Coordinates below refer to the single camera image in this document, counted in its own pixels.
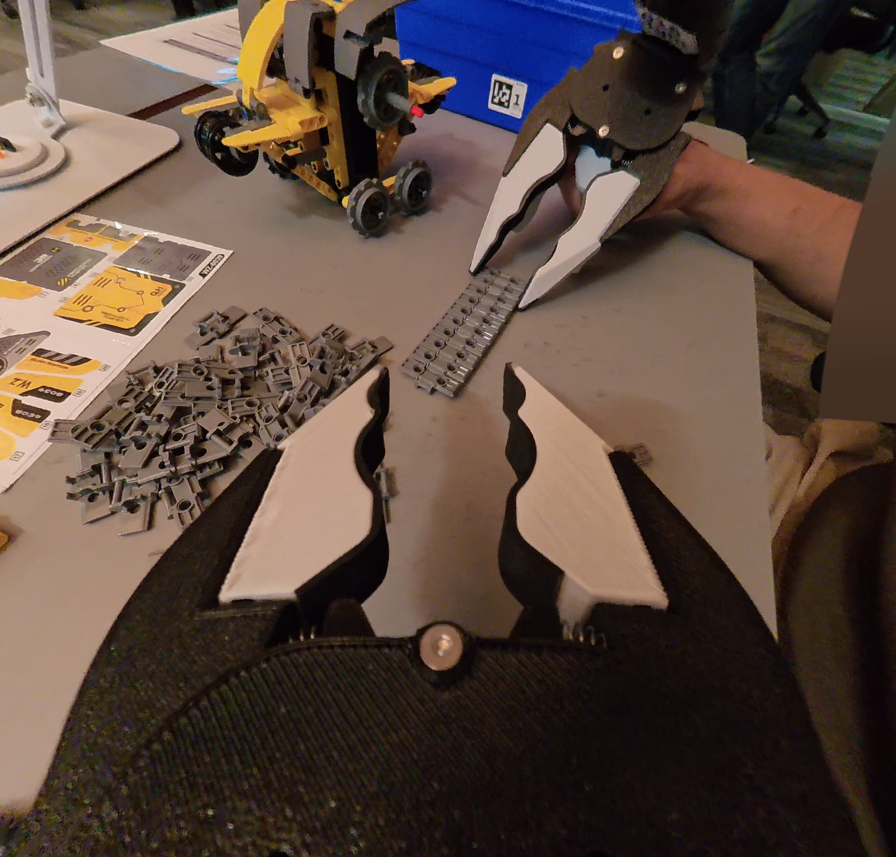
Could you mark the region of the assembled grey track strip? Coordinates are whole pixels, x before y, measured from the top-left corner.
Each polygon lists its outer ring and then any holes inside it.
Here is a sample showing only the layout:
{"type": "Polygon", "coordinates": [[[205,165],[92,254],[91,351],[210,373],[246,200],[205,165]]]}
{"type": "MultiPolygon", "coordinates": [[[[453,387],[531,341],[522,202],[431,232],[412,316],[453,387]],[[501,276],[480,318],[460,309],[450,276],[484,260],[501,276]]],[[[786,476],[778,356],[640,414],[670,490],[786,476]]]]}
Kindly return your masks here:
{"type": "Polygon", "coordinates": [[[456,397],[480,365],[528,281],[485,269],[474,276],[401,365],[420,390],[456,397]]]}

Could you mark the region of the white printed marker sticker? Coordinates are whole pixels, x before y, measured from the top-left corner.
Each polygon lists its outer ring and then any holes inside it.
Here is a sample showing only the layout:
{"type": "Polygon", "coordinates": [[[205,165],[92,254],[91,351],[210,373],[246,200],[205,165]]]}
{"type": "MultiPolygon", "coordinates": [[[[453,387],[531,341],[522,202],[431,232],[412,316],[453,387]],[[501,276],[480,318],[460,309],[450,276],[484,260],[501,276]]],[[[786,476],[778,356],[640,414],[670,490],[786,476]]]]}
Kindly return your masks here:
{"type": "Polygon", "coordinates": [[[491,76],[487,99],[487,109],[515,120],[524,115],[528,84],[494,73],[491,76]]]}

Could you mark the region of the yellow black brick vehicle model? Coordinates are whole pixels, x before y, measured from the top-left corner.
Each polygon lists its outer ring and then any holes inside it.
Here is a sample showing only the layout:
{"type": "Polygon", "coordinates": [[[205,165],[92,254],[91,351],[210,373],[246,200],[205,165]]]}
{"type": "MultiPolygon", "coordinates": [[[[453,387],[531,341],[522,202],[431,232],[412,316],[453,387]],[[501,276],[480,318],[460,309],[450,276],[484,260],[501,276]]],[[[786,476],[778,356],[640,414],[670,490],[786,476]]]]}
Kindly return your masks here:
{"type": "Polygon", "coordinates": [[[263,158],[280,178],[341,204],[363,237],[380,236],[395,213],[425,212],[429,165],[388,168],[456,79],[380,48],[412,1],[238,0],[235,93],[182,109],[202,155],[233,177],[263,158]]]}

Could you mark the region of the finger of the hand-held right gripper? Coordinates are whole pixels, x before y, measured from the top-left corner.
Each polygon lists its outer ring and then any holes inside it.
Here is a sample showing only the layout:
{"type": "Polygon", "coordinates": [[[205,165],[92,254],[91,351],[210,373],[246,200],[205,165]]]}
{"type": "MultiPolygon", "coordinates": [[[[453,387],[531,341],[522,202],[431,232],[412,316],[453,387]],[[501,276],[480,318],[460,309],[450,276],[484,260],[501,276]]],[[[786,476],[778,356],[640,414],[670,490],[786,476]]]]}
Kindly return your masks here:
{"type": "Polygon", "coordinates": [[[574,184],[581,193],[581,211],[535,272],[521,296],[520,310],[545,296],[599,250],[601,239],[641,180],[623,167],[611,169],[610,158],[595,150],[580,150],[574,163],[574,184]]]}
{"type": "Polygon", "coordinates": [[[479,274],[543,192],[566,167],[566,132],[544,124],[499,183],[476,242],[469,272],[479,274]]]}

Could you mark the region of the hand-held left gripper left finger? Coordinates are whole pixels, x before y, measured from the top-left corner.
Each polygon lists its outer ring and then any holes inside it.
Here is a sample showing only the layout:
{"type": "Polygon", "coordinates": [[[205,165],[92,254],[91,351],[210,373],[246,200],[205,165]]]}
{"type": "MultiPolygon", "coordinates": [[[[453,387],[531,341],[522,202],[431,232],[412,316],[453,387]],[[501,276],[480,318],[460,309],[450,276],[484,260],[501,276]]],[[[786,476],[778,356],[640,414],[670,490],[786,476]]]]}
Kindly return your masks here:
{"type": "Polygon", "coordinates": [[[218,594],[222,605],[366,601],[388,542],[374,472],[385,456],[389,372],[374,366],[279,446],[279,461],[218,594]]]}

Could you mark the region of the person's grey clothing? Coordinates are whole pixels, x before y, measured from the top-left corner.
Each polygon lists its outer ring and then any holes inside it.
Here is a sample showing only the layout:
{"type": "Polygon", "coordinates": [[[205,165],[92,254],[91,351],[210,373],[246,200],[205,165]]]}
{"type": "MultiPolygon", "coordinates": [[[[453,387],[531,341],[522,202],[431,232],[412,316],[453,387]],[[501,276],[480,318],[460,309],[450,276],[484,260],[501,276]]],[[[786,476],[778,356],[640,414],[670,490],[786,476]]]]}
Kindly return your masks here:
{"type": "Polygon", "coordinates": [[[868,855],[895,854],[894,462],[828,485],[776,544],[779,638],[868,855]]]}

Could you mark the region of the blue plastic bin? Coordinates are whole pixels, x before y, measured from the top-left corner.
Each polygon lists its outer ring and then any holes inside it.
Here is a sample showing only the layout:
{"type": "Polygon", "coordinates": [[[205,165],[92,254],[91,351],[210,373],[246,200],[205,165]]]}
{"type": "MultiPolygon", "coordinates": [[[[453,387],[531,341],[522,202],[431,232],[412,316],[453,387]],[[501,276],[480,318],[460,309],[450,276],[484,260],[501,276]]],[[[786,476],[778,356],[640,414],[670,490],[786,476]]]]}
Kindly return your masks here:
{"type": "Polygon", "coordinates": [[[519,132],[569,68],[641,22],[633,0],[416,0],[398,8],[396,27],[404,55],[457,80],[446,109],[519,132]],[[494,73],[528,84],[521,120],[487,109],[494,73]]]}

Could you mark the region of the white lamp base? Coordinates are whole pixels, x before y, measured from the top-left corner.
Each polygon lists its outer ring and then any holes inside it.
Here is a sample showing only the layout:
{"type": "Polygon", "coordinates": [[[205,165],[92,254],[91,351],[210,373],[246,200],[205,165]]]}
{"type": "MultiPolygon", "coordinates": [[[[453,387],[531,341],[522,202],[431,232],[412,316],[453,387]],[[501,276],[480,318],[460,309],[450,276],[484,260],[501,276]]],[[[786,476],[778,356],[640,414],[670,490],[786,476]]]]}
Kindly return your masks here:
{"type": "Polygon", "coordinates": [[[181,142],[164,126],[59,100],[49,0],[17,4],[27,66],[25,97],[1,107],[2,253],[181,142]]]}

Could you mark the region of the pile of grey track links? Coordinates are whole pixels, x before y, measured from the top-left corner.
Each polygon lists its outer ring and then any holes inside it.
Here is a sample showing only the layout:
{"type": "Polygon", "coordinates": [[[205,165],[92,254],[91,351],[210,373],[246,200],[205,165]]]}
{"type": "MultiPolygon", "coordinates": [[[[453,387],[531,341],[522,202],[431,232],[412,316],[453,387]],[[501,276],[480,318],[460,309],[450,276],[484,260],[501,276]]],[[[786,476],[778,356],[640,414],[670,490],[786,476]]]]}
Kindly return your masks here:
{"type": "Polygon", "coordinates": [[[55,422],[78,447],[66,497],[84,525],[151,527],[156,508],[181,527],[202,513],[209,481],[279,447],[392,349],[331,324],[309,336],[282,314],[232,306],[196,321],[184,360],[126,371],[93,415],[55,422]]]}

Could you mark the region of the yellow grey sticker sheet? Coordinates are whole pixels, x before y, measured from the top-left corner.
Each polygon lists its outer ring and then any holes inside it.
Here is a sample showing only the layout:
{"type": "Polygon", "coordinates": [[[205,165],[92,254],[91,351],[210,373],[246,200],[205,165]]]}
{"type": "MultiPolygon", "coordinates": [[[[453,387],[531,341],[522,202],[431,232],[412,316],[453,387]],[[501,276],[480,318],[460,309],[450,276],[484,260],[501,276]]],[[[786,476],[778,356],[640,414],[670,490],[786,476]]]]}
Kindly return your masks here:
{"type": "Polygon", "coordinates": [[[2,257],[3,492],[231,255],[74,214],[2,257]]]}

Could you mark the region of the person's right hand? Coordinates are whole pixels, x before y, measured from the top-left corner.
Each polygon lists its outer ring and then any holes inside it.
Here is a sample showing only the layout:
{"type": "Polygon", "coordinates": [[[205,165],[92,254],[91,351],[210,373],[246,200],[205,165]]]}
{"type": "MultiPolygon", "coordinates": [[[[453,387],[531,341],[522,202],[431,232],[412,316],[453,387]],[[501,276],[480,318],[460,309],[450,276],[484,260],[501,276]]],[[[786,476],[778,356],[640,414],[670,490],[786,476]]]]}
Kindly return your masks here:
{"type": "MultiPolygon", "coordinates": [[[[671,175],[658,196],[638,215],[624,220],[616,229],[622,229],[624,225],[637,218],[648,218],[669,210],[683,209],[705,177],[707,163],[712,155],[712,148],[707,142],[691,139],[678,157],[671,175]]],[[[573,218],[577,218],[582,210],[584,175],[588,172],[602,172],[608,160],[607,157],[599,157],[590,146],[582,146],[566,162],[566,168],[559,181],[559,189],[573,218]]]]}

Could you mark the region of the white printed paper sheet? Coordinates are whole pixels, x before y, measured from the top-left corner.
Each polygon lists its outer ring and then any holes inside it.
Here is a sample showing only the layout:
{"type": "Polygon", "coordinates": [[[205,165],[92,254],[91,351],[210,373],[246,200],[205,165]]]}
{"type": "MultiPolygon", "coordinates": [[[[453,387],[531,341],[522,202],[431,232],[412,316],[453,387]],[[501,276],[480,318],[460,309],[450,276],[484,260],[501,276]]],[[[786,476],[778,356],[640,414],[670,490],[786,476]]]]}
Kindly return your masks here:
{"type": "Polygon", "coordinates": [[[241,43],[236,7],[100,42],[163,70],[228,89],[238,83],[241,43]]]}

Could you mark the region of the person's beige trousers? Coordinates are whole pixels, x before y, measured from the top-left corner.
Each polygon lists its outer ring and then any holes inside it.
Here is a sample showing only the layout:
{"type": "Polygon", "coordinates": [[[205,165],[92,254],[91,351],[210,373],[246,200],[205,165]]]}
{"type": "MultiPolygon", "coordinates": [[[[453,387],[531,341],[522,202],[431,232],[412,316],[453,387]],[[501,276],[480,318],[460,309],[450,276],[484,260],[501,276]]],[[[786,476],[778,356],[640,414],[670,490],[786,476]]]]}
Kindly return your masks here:
{"type": "Polygon", "coordinates": [[[839,477],[894,459],[894,437],[880,423],[817,419],[801,436],[764,428],[775,540],[789,540],[812,503],[839,477]]]}

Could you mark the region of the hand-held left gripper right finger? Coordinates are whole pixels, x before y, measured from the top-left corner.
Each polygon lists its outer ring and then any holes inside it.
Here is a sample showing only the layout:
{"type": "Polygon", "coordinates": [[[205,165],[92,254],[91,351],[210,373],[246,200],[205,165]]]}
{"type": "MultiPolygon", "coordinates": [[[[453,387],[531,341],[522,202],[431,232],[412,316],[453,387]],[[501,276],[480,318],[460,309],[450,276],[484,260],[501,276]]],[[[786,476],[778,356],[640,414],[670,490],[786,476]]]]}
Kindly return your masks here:
{"type": "Polygon", "coordinates": [[[511,595],[568,625],[602,604],[666,610],[609,445],[516,363],[504,369],[503,411],[514,482],[499,571],[511,595]]]}

